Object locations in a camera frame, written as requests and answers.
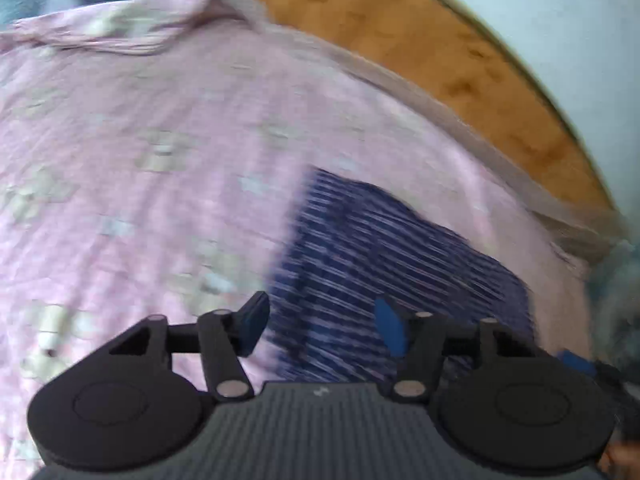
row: dark blue striped fabric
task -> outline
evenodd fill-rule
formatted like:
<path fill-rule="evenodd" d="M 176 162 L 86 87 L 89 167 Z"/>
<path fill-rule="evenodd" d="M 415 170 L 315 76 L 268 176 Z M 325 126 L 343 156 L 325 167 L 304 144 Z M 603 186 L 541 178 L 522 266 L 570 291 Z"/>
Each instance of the dark blue striped fabric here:
<path fill-rule="evenodd" d="M 395 371 L 374 325 L 387 294 L 409 309 L 533 337 L 522 282 L 378 187 L 316 170 L 271 284 L 278 373 L 295 381 L 379 381 Z"/>

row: round black disc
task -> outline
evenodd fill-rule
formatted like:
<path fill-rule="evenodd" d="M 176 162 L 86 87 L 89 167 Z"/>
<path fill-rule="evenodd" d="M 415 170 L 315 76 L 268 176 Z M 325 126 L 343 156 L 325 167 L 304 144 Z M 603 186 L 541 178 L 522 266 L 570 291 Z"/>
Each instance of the round black disc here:
<path fill-rule="evenodd" d="M 68 370 L 31 401 L 28 424 L 44 456 L 70 468 L 144 465 L 186 444 L 202 417 L 196 388 L 135 358 Z"/>
<path fill-rule="evenodd" d="M 593 381 L 547 358 L 476 370 L 445 392 L 439 417 L 463 450 L 522 472 L 578 468 L 599 457 L 615 422 Z"/>

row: wooden board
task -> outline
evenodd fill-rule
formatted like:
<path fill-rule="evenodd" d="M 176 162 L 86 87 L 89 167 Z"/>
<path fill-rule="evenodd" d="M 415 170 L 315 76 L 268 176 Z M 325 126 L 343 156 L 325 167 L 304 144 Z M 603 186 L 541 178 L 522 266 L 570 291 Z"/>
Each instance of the wooden board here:
<path fill-rule="evenodd" d="M 417 84 L 553 195 L 611 208 L 588 158 L 544 96 L 439 0 L 262 0 L 271 18 Z"/>

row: white wall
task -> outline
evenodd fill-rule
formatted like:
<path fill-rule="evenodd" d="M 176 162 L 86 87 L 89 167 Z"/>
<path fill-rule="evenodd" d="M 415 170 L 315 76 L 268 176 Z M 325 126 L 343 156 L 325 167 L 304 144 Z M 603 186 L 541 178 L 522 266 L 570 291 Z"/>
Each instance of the white wall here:
<path fill-rule="evenodd" d="M 535 77 L 640 228 L 640 0 L 457 0 Z"/>

